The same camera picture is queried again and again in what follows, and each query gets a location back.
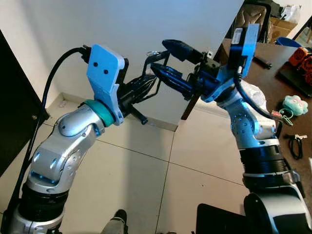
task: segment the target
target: cardboard box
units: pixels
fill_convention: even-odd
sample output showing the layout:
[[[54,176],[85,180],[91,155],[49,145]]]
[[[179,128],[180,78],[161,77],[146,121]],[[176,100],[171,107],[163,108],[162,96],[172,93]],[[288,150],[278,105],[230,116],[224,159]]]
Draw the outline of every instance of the cardboard box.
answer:
[[[273,17],[270,17],[270,22],[272,23],[272,37],[270,43],[274,43],[279,37],[287,37],[291,30],[297,26],[296,23]]]

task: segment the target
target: white wall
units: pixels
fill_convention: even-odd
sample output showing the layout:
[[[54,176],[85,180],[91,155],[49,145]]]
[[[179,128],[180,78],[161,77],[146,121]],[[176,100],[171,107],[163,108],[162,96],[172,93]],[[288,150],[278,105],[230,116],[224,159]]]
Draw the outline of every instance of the white wall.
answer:
[[[42,56],[42,50],[28,24],[24,9],[16,0],[0,1],[0,9],[0,29],[38,97],[42,99],[44,86],[51,68]],[[53,82],[46,107],[58,94],[59,91]]]
[[[274,0],[281,6],[286,5],[301,5],[300,9],[300,20],[298,25],[292,29],[292,31],[287,36],[288,38],[293,38],[297,32],[302,28],[302,26],[307,22],[307,20],[312,16],[312,0]]]
[[[25,19],[20,20],[29,24],[48,67],[72,47],[98,43],[129,59],[126,79],[131,80],[141,73],[147,51],[164,50],[163,39],[179,39],[198,50],[216,52],[243,0],[10,0],[9,5],[8,2],[20,4],[18,7],[25,14]],[[21,38],[11,35],[8,40],[14,43]],[[20,55],[23,50],[19,46],[15,52]],[[169,65],[185,74],[194,68],[174,58]],[[86,66],[78,56],[68,59],[57,74],[58,89],[92,98]],[[181,94],[162,85],[158,96],[137,107],[147,116],[178,124],[186,105]]]

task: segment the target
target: white floor tile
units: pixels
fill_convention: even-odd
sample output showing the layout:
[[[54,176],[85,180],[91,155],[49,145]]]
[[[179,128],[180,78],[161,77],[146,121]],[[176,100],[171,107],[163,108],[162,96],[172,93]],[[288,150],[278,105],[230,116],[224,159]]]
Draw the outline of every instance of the white floor tile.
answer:
[[[172,131],[125,118],[120,126],[106,128],[98,139],[168,161],[173,137]]]
[[[61,230],[100,233],[118,209],[128,213],[129,233],[156,229],[166,162],[96,141],[78,169]]]
[[[170,161],[243,184],[243,166],[228,118],[192,110],[175,133]]]
[[[157,233],[195,231],[201,203],[244,214],[243,199],[248,193],[244,186],[169,163]]]
[[[52,127],[48,125],[41,125],[38,130],[36,141],[33,147],[33,152],[39,146],[39,144],[47,139],[47,137],[52,132]],[[20,173],[20,167],[25,157],[25,153],[28,147],[28,143],[24,146],[21,152],[16,156],[10,166],[6,169],[3,175],[0,177],[0,212],[6,210],[9,200],[11,198],[12,192],[15,187],[16,180]]]

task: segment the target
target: orange object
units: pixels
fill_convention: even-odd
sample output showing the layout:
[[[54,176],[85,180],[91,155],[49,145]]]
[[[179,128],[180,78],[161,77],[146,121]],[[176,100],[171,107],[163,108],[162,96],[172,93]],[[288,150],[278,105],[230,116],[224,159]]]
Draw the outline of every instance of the orange object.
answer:
[[[299,69],[303,69],[305,72],[312,72],[312,56],[307,57],[303,60]]]
[[[304,80],[308,85],[312,86],[312,71],[305,74]]]
[[[292,66],[297,66],[309,54],[308,50],[304,47],[299,47],[293,55],[288,59]]]

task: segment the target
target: wooden table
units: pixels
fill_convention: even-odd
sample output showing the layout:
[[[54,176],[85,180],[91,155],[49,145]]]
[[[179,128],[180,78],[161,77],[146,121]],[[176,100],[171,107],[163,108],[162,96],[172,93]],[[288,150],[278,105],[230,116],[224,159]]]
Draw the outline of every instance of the wooden table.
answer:
[[[225,39],[223,46],[228,53],[230,50],[231,41]],[[312,214],[312,175],[309,164],[309,157],[312,157],[312,98],[305,97],[291,85],[281,80],[277,73],[288,58],[293,54],[296,48],[280,46],[274,44],[258,43],[255,54],[272,63],[273,67],[268,70],[262,68],[255,62],[252,62],[249,73],[245,80],[258,86],[266,96],[267,108],[269,111],[277,110],[278,103],[282,102],[286,95],[299,95],[308,103],[309,111],[296,119],[292,118],[293,127],[283,124],[283,130],[280,137],[280,146],[284,157],[288,160],[292,168],[296,169],[303,184],[306,194],[305,201],[308,209]],[[308,138],[302,141],[303,144],[303,159],[295,160],[288,148],[288,140],[284,139],[285,134],[307,135]]]

